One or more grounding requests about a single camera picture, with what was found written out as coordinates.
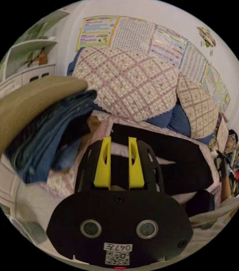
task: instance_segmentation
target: figurine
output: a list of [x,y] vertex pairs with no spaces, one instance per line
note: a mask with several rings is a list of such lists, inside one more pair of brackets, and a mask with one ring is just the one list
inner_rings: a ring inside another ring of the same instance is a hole
[[38,61],[39,65],[44,65],[44,64],[48,63],[47,54],[45,52],[45,47],[42,47],[39,55],[37,55],[33,60],[31,60],[27,66],[30,67],[32,65],[32,63],[36,62],[36,61]]
[[215,47],[216,46],[216,41],[213,38],[213,36],[210,34],[208,29],[205,29],[203,27],[197,27],[199,30],[200,36],[205,40],[206,47]]

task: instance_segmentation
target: qr code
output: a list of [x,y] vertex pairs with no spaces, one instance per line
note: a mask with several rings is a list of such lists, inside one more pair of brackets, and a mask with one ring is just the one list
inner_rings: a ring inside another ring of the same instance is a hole
[[105,257],[105,264],[107,265],[129,265],[130,253],[129,252],[117,252],[107,251]]

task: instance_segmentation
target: pink plaid pillow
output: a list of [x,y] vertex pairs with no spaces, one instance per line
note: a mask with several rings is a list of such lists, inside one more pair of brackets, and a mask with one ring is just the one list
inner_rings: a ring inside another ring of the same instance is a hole
[[107,112],[140,122],[171,110],[177,101],[179,70],[159,57],[111,47],[86,47],[73,76],[97,91]]
[[190,123],[191,137],[198,139],[213,133],[218,120],[218,108],[211,97],[180,73],[177,95]]

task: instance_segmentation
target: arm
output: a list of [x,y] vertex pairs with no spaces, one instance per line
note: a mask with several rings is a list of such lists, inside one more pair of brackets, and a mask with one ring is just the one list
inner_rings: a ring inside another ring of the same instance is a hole
[[231,196],[228,167],[225,159],[221,163],[221,203]]

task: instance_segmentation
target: label sticker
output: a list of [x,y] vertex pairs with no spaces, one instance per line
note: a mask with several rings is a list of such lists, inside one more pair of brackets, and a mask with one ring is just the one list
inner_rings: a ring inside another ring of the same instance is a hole
[[111,244],[104,243],[103,250],[106,251],[121,251],[121,252],[131,252],[133,249],[132,244]]
[[130,265],[130,253],[123,251],[106,251],[106,265]]

